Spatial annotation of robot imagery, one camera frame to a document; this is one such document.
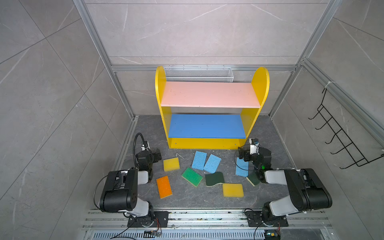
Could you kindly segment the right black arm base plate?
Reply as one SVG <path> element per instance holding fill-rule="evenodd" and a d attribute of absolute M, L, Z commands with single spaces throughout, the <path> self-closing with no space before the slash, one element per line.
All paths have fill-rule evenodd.
<path fill-rule="evenodd" d="M 261 211 L 245 210 L 244 212 L 249 227 L 266 226 L 266 227 L 288 227 L 288 221 L 285 216 L 265 217 Z"/>

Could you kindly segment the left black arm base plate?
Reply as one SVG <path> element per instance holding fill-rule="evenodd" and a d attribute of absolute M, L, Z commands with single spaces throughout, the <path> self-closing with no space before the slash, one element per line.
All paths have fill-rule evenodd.
<path fill-rule="evenodd" d="M 134 217 L 130 215 L 128 217 L 127 227 L 130 228 L 166 228 L 169 221 L 169 212 L 167 211 L 155 211 L 149 213 L 145 217 Z"/>

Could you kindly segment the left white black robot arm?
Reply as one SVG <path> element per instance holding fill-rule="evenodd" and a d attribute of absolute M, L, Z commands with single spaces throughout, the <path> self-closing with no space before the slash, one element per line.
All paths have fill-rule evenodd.
<path fill-rule="evenodd" d="M 124 213 L 126 216 L 153 221 L 155 213 L 150 202 L 139 198 L 138 186 L 153 179 L 153 164 L 162 159 L 160 150 L 143 150 L 134 154 L 138 165 L 129 170 L 111 171 L 96 207 L 106 213 Z"/>

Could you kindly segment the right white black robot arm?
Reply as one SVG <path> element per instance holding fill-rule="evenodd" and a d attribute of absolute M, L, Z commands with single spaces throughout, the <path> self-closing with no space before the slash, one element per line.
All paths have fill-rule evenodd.
<path fill-rule="evenodd" d="M 238 157 L 254 166 L 247 177 L 250 182 L 288 187 L 289 194 L 286 197 L 264 204 L 261 212 L 264 221 L 332 206 L 331 195 L 313 169 L 273 169 L 272 152 L 258 143 L 239 147 Z"/>

